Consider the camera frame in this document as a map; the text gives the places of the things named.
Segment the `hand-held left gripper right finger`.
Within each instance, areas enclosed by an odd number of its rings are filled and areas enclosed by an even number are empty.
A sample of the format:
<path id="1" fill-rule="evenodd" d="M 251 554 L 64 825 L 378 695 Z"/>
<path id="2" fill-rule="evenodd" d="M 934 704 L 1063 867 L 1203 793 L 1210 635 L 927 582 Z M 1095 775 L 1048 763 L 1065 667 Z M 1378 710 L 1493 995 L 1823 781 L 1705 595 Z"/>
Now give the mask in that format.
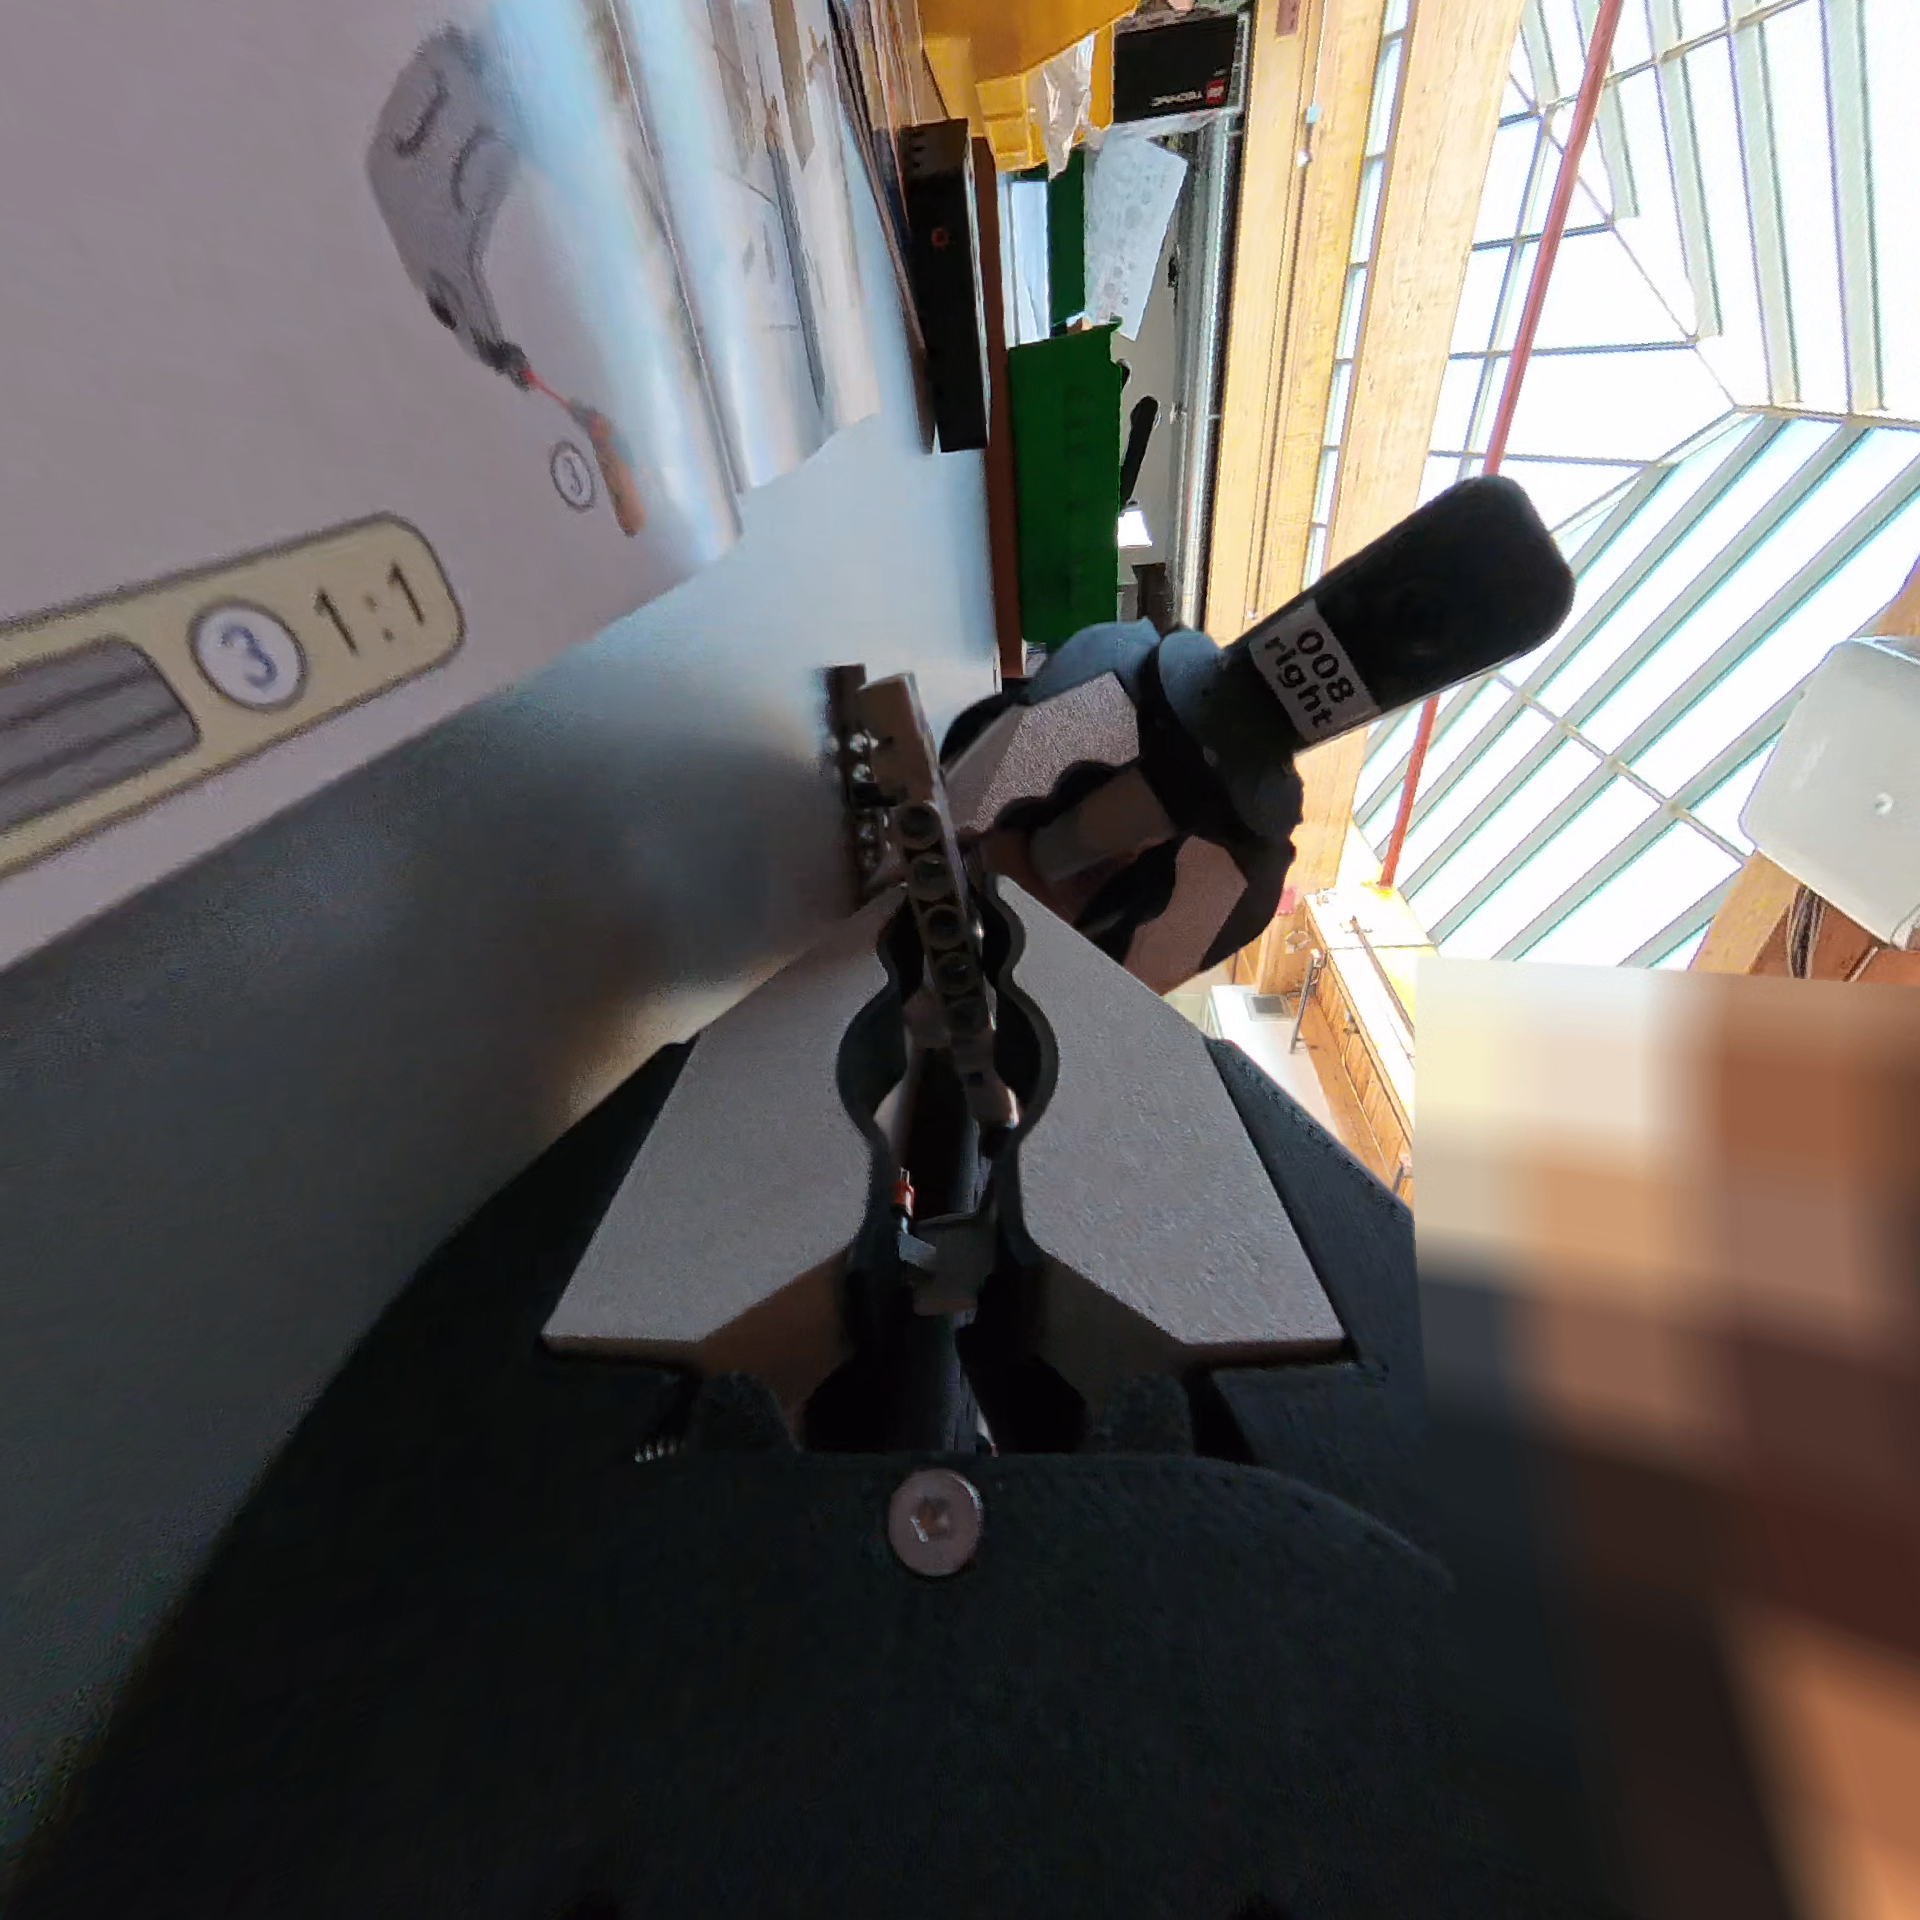
<path id="1" fill-rule="evenodd" d="M 1015 884 L 992 890 L 1042 1043 L 1014 1148 L 1042 1363 L 1098 1405 L 1137 1377 L 1332 1359 L 1345 1330 L 1204 1035 Z"/>

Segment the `small black box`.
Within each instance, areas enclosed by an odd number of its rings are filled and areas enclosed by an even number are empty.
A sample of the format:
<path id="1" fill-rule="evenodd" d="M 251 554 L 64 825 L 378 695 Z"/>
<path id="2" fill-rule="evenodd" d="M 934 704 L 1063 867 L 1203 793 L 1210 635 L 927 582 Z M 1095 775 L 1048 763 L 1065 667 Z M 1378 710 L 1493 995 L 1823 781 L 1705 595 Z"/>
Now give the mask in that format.
<path id="1" fill-rule="evenodd" d="M 984 452 L 990 369 L 968 123 L 943 118 L 905 127 L 898 160 L 908 293 L 934 436 L 940 452 Z"/>

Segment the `grey desk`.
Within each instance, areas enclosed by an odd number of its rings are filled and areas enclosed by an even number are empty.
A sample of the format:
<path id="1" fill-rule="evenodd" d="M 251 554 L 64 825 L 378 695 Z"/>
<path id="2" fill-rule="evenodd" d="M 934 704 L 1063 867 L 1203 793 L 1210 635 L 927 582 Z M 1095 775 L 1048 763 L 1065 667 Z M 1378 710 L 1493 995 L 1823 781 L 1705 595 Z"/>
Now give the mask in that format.
<path id="1" fill-rule="evenodd" d="M 390 1297 L 838 918 L 824 671 L 994 675 L 990 482 L 888 416 L 537 675 L 5 974 L 5 1865 Z"/>

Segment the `black carton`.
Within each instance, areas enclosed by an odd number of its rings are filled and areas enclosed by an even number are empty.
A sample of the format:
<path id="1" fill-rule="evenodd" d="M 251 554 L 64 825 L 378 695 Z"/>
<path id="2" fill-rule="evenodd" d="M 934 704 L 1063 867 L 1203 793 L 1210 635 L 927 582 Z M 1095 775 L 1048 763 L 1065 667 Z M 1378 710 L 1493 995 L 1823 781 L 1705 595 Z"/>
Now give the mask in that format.
<path id="1" fill-rule="evenodd" d="M 1187 123 L 1245 101 L 1245 6 L 1148 6 L 1114 29 L 1114 127 Z"/>

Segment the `glass skylight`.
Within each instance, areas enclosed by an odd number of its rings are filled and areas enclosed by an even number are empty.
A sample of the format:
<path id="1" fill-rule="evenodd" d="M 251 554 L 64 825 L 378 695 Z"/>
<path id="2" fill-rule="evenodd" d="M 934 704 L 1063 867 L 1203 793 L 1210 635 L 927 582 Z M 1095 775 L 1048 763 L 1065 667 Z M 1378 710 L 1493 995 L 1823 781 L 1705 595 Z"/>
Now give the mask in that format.
<path id="1" fill-rule="evenodd" d="M 1596 17 L 1521 9 L 1417 504 L 1481 471 Z M 1393 888 L 1447 957 L 1681 969 L 1915 567 L 1915 6 L 1623 6 L 1500 477 L 1572 608 L 1438 699 Z M 1366 743 L 1375 859 L 1416 726 Z"/>

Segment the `white sensor box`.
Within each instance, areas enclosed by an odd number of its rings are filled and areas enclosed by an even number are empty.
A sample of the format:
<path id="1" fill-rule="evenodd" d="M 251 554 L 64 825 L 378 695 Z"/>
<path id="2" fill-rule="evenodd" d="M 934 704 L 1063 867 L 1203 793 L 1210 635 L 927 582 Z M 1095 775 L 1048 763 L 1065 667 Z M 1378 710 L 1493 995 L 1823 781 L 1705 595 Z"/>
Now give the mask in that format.
<path id="1" fill-rule="evenodd" d="M 1740 810 L 1752 847 L 1896 951 L 1916 948 L 1916 650 L 1845 639 L 1807 677 Z"/>

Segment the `wooden window sill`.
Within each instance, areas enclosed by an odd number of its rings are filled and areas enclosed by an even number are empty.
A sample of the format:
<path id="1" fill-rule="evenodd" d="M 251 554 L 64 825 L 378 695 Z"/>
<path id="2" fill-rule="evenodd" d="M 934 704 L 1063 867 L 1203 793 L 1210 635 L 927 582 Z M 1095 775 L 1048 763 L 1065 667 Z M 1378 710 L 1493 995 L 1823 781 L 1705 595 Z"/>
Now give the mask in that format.
<path id="1" fill-rule="evenodd" d="M 1416 974 L 1429 941 L 1370 880 L 1286 888 L 1210 985 L 1203 1028 L 1233 1043 L 1393 1199 L 1412 1203 Z"/>

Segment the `clear plastic bag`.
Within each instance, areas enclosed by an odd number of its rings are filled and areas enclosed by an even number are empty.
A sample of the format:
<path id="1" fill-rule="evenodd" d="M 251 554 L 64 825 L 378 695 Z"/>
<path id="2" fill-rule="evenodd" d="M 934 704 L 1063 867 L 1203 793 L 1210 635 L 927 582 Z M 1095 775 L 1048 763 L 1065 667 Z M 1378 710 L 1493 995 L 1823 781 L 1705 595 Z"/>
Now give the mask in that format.
<path id="1" fill-rule="evenodd" d="M 1026 73 L 1026 106 L 1045 180 L 1110 123 L 1110 29 L 1098 29 Z"/>

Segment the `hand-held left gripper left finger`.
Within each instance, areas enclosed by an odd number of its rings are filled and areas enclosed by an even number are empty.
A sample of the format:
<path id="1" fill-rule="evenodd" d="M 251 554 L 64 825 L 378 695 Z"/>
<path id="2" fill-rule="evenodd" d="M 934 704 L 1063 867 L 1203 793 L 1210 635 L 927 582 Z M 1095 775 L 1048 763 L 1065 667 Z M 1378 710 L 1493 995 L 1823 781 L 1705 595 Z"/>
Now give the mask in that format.
<path id="1" fill-rule="evenodd" d="M 542 1324 L 554 1355 L 754 1377 L 789 1425 L 846 1363 L 846 1276 L 900 1161 L 900 909 L 833 924 L 690 1043 Z"/>

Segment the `grey toy beam arm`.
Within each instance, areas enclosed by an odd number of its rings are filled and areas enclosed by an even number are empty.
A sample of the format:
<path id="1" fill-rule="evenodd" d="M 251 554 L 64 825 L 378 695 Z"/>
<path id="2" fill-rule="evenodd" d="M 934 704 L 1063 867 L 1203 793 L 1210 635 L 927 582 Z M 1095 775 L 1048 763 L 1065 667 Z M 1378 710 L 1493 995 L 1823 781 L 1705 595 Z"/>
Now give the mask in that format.
<path id="1" fill-rule="evenodd" d="M 922 959 L 927 1048 L 947 1056 L 972 1121 L 972 1148 L 959 1161 L 968 1209 L 904 1225 L 898 1258 L 915 1314 L 965 1324 L 997 1258 L 992 1166 L 1022 1116 L 994 1056 L 984 924 L 914 677 L 869 681 L 860 664 L 835 664 L 824 672 L 824 704 L 858 893 L 904 893 Z"/>

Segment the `white instruction booklet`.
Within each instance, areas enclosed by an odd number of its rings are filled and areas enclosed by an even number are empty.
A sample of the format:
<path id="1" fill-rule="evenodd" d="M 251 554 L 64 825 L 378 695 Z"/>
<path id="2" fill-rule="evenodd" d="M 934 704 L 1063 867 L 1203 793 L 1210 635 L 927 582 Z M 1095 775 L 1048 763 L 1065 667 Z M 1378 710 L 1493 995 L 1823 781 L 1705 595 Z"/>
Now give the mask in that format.
<path id="1" fill-rule="evenodd" d="M 5 968 L 879 410 L 830 6 L 3 9 Z"/>

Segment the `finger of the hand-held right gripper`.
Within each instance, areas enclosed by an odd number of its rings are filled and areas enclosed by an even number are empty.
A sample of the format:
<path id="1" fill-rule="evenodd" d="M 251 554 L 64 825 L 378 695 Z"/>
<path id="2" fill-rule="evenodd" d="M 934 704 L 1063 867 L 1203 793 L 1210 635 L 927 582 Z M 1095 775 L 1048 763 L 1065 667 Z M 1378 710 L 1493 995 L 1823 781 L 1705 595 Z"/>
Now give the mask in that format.
<path id="1" fill-rule="evenodd" d="M 951 829 L 992 832 L 1009 810 L 1045 805 L 1076 767 L 1124 771 L 1137 756 L 1137 706 L 1114 672 L 1011 704 L 944 764 Z"/>
<path id="2" fill-rule="evenodd" d="M 1227 957 L 1245 901 L 1265 905 L 1265 838 L 1178 825 L 1132 767 L 1031 832 L 1042 901 L 1164 995 Z"/>

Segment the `green plastic bin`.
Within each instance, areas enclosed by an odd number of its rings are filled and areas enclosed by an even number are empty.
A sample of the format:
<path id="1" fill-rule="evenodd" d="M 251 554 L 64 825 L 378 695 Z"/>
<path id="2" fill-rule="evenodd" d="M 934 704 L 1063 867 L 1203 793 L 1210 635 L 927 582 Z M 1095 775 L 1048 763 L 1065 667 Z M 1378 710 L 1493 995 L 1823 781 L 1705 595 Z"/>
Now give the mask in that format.
<path id="1" fill-rule="evenodd" d="M 1110 324 L 1084 324 L 1086 150 L 1003 199 L 1022 642 L 1051 653 L 1115 613 L 1124 374 Z"/>

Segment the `large wooden ceiling beam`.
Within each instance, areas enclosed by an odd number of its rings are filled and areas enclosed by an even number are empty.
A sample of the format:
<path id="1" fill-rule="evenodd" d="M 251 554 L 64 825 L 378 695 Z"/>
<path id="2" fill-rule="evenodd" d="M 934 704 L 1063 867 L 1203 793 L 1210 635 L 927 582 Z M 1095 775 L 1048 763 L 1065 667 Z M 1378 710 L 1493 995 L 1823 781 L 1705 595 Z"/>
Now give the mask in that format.
<path id="1" fill-rule="evenodd" d="M 1256 6 L 1203 629 L 1416 509 L 1518 4 Z"/>

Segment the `yellow plastic bin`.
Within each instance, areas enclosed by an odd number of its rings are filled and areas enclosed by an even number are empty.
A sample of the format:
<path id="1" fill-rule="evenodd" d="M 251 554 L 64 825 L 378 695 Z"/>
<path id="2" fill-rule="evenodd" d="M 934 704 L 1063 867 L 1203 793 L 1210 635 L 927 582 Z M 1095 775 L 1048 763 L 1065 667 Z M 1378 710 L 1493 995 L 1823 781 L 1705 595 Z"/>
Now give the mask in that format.
<path id="1" fill-rule="evenodd" d="M 1081 37 L 1110 29 L 1114 94 L 1114 29 L 1137 6 L 915 4 L 915 12 L 925 58 L 947 117 L 968 122 L 968 131 L 986 143 L 999 173 L 1024 176 L 1042 169 L 1026 106 L 1026 73 Z"/>

